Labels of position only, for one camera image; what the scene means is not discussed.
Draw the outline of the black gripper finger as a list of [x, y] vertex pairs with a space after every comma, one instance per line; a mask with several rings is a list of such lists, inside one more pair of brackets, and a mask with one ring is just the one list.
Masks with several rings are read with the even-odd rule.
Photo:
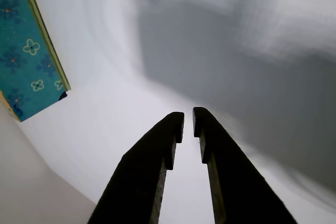
[[158, 223], [166, 173], [183, 136], [184, 113], [172, 112], [121, 158], [89, 223]]
[[208, 169], [215, 223], [296, 222], [209, 110], [194, 107], [193, 125]]

